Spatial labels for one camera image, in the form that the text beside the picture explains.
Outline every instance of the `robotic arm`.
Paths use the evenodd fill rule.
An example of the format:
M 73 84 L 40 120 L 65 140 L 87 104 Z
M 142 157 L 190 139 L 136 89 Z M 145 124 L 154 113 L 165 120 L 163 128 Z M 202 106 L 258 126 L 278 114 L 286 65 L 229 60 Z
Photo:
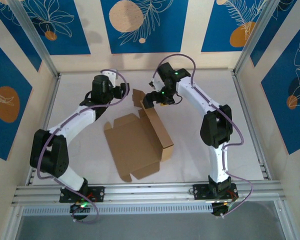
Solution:
M 67 117 L 66 120 L 49 130 L 39 129 L 34 134 L 30 165 L 37 168 L 44 144 L 56 129 L 60 129 L 44 152 L 40 171 L 49 173 L 65 186 L 87 196 L 89 194 L 88 181 L 76 174 L 69 166 L 68 145 L 83 129 L 94 123 L 106 111 L 107 107 L 93 107 L 81 113 L 83 109 L 95 105 L 109 104 L 113 98 L 122 99 L 126 91 L 129 91 L 129 84 L 128 89 L 126 89 L 125 83 L 121 83 L 120 86 L 115 84 L 116 75 L 112 72 L 106 71 L 102 75 L 95 76 L 92 81 L 92 91 L 85 95 L 84 100 L 74 112 L 79 113 L 78 115 L 74 116 L 72 114 L 71 116 L 74 117 L 70 121 L 66 121 L 69 119 Z M 67 189 L 62 189 L 61 192 L 72 201 L 80 198 Z
M 227 197 L 227 191 L 236 189 L 236 186 L 231 183 L 231 177 L 224 171 L 222 153 L 223 151 L 225 152 L 224 163 L 227 170 L 227 147 L 224 148 L 224 146 L 230 140 L 230 135 L 233 133 L 233 126 L 212 105 L 219 106 L 219 109 L 230 119 L 232 119 L 231 108 L 228 105 L 221 106 L 210 98 L 201 88 L 191 82 L 190 73 L 183 68 L 175 71 L 167 62 L 160 65 L 157 72 L 161 80 L 153 79 L 149 83 L 155 91 L 148 93 L 144 97 L 144 107 L 146 109 L 153 108 L 153 102 L 162 105 L 173 105 L 175 104 L 173 96 L 178 95 L 186 98 L 200 112 L 203 119 L 200 136 L 202 141 L 209 146 L 211 165 L 206 196 L 209 196 L 210 199 L 211 196 L 213 199 Z

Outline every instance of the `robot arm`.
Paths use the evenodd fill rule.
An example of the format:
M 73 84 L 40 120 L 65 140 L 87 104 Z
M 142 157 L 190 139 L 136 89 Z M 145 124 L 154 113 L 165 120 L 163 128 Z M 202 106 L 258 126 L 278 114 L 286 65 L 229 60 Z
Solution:
M 65 186 L 87 196 L 88 181 L 76 174 L 69 166 L 68 145 L 83 129 L 94 123 L 106 111 L 107 107 L 94 107 L 86 111 L 82 111 L 83 109 L 95 105 L 109 104 L 113 98 L 122 99 L 126 91 L 129 91 L 129 89 L 126 89 L 125 83 L 116 86 L 115 82 L 116 76 L 109 72 L 103 72 L 102 75 L 95 76 L 92 81 L 92 91 L 88 92 L 84 100 L 79 104 L 79 107 L 74 112 L 78 113 L 76 116 L 70 121 L 67 121 L 69 119 L 67 117 L 66 120 L 49 130 L 39 129 L 34 134 L 30 156 L 30 165 L 33 168 L 38 166 L 39 156 L 47 139 L 56 129 L 60 129 L 44 152 L 40 171 L 49 173 Z M 66 192 L 68 191 L 66 189 L 61 191 L 63 191 L 63 194 L 74 197 L 71 192 Z
M 173 105 L 175 104 L 173 96 L 178 94 L 186 98 L 200 112 L 203 119 L 200 136 L 202 141 L 209 146 L 211 163 L 211 171 L 208 176 L 209 190 L 213 193 L 213 198 L 222 198 L 232 186 L 231 178 L 225 173 L 223 168 L 222 153 L 225 151 L 224 162 L 227 169 L 227 148 L 224 148 L 224 146 L 229 142 L 233 128 L 224 116 L 212 107 L 212 104 L 219 106 L 219 109 L 230 119 L 232 118 L 231 108 L 228 105 L 221 106 L 195 83 L 192 84 L 190 73 L 183 68 L 175 71 L 167 62 L 160 65 L 157 72 L 161 79 L 153 79 L 150 82 L 155 91 L 148 93 L 144 97 L 144 107 L 146 109 L 153 108 L 153 102 L 163 105 Z

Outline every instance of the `cardboard box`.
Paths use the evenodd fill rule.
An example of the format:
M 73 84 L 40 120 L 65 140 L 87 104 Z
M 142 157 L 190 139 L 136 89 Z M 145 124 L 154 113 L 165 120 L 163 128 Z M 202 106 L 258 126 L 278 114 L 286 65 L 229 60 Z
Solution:
M 142 179 L 160 170 L 160 162 L 168 160 L 173 152 L 172 142 L 165 126 L 154 108 L 145 109 L 143 91 L 133 89 L 132 100 L 141 108 L 133 113 L 104 125 L 104 134 L 119 173 L 125 182 L 131 182 L 132 174 Z

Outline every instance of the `open cardboard box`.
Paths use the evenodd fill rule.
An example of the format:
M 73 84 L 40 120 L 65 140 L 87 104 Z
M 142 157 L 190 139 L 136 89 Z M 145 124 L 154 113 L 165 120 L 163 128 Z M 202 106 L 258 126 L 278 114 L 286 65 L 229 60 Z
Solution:
M 168 160 L 173 152 L 172 142 L 165 126 L 154 108 L 145 109 L 143 91 L 133 89 L 132 101 L 141 108 L 133 113 L 116 118 L 113 127 L 104 125 L 104 134 L 119 173 L 125 182 L 131 182 L 132 174 L 142 179 L 160 170 L 160 162 Z

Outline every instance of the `purple cable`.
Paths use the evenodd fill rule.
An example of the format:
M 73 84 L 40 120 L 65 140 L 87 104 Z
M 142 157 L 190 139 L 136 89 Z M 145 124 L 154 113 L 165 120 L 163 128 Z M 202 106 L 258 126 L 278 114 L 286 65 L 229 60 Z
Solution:
M 190 78 L 190 81 L 191 81 L 191 86 L 193 87 L 193 89 L 198 93 L 200 94 L 201 97 L 203 97 L 203 99 L 207 102 L 207 103 L 210 103 L 210 100 L 202 93 L 199 91 L 199 89 L 196 88 L 196 86 L 194 85 L 194 75 L 195 75 L 195 72 L 196 72 L 196 63 L 195 61 L 185 55 L 185 54 L 182 54 L 182 53 L 175 53 L 175 54 L 171 54 L 169 56 L 166 56 L 164 59 L 161 60 L 161 62 L 158 64 L 158 67 L 168 58 L 170 57 L 173 57 L 173 56 L 182 56 L 182 57 L 186 57 L 187 59 L 189 59 L 192 63 L 193 63 L 193 72 L 191 74 L 191 78 Z M 156 68 L 152 78 L 154 79 L 155 76 L 156 76 L 156 73 L 158 72 L 158 67 Z M 236 178 L 236 179 L 239 179 L 241 181 L 245 181 L 247 182 L 248 184 L 250 184 L 251 186 L 251 190 L 249 192 L 249 194 L 236 206 L 234 207 L 231 211 L 228 211 L 226 214 L 222 215 L 222 217 L 228 215 L 229 213 L 231 213 L 232 211 L 236 210 L 237 208 L 239 208 L 249 197 L 250 195 L 253 193 L 254 191 L 254 185 L 252 184 L 251 181 L 247 180 L 247 179 L 244 179 L 242 177 L 239 177 L 239 176 L 235 176 L 235 175 L 232 175 L 228 172 L 228 170 L 226 169 L 226 156 L 225 156 L 225 149 L 227 147 L 231 147 L 231 146 L 241 146 L 244 144 L 245 140 L 244 140 L 244 136 L 242 135 L 240 129 L 237 127 L 237 125 L 223 112 L 221 111 L 218 107 L 216 107 L 215 105 L 211 104 L 211 106 L 218 111 L 218 113 L 220 113 L 223 117 L 225 117 L 225 119 L 235 128 L 235 130 L 237 131 L 237 133 L 239 134 L 240 136 L 240 139 L 241 139 L 241 142 L 238 142 L 238 143 L 228 143 L 228 144 L 225 144 L 223 147 L 222 147 L 222 167 L 223 167 L 223 171 L 230 177 L 232 178 Z
M 117 71 L 114 71 L 114 70 L 111 70 L 111 69 L 104 69 L 104 70 L 101 71 L 101 73 L 104 72 L 104 71 L 116 73 L 116 74 L 118 74 L 118 75 L 122 78 L 123 82 L 125 83 L 125 89 L 126 89 L 126 91 L 125 91 L 125 93 L 124 93 L 124 95 L 123 95 L 123 98 L 120 99 L 119 101 L 115 102 L 115 103 L 102 104 L 102 105 L 93 105 L 93 106 L 86 107 L 86 108 L 82 109 L 81 111 L 79 111 L 79 113 L 77 112 L 77 113 L 73 114 L 72 116 L 70 116 L 66 121 L 64 121 L 64 123 L 62 123 L 62 124 L 60 125 L 59 128 L 57 128 L 57 129 L 49 136 L 49 138 L 47 139 L 47 141 L 46 141 L 45 144 L 43 145 L 43 148 L 42 148 L 41 153 L 40 153 L 40 155 L 39 155 L 38 164 L 37 164 L 37 166 L 36 166 L 36 169 L 37 169 L 36 175 L 37 175 L 37 177 L 38 177 L 39 179 L 42 180 L 42 179 L 52 179 L 52 178 L 53 178 L 55 182 L 57 182 L 58 184 L 64 186 L 64 187 L 65 187 L 67 190 L 69 190 L 70 192 L 75 193 L 75 194 L 77 194 L 78 196 L 80 196 L 81 198 L 85 199 L 87 202 L 89 202 L 89 203 L 95 208 L 97 214 L 96 214 L 95 219 L 93 219 L 93 220 L 91 220 L 91 221 L 78 221 L 78 220 L 75 219 L 75 216 L 74 216 L 75 211 L 72 213 L 73 219 L 74 219 L 76 222 L 82 223 L 82 224 L 91 224 L 91 223 L 96 222 L 96 221 L 99 219 L 99 210 L 98 210 L 96 204 L 95 204 L 94 202 L 92 202 L 89 198 L 87 198 L 86 196 L 84 196 L 83 194 L 81 194 L 81 193 L 75 191 L 74 189 L 72 189 L 72 188 L 70 188 L 70 187 L 68 187 L 68 186 L 65 186 L 65 185 L 64 185 L 62 182 L 60 182 L 57 178 L 55 178 L 55 177 L 53 177 L 53 176 L 45 176 L 45 177 L 41 176 L 41 174 L 40 174 L 40 169 L 41 169 L 41 163 L 42 163 L 42 160 L 43 160 L 43 156 L 44 156 L 44 154 L 45 154 L 45 151 L 46 151 L 46 149 L 47 149 L 49 143 L 51 142 L 52 138 L 53 138 L 53 137 L 54 137 L 54 136 L 55 136 L 55 135 L 56 135 L 56 134 L 57 134 L 57 133 L 58 133 L 58 132 L 59 132 L 59 131 L 67 124 L 67 123 L 69 123 L 69 122 L 70 122 L 72 119 L 74 119 L 76 116 L 78 116 L 79 114 L 81 114 L 81 113 L 83 113 L 83 112 L 85 112 L 85 111 L 87 111 L 87 110 L 90 110 L 90 109 L 93 109 L 93 108 L 103 108 L 103 107 L 111 107 L 111 106 L 117 105 L 117 104 L 121 103 L 121 102 L 126 98 L 126 96 L 128 95 L 128 93 L 129 93 L 129 86 L 128 86 L 128 83 L 127 83 L 126 79 L 124 78 L 124 76 L 122 76 L 121 73 L 119 73 L 119 72 L 117 72 Z

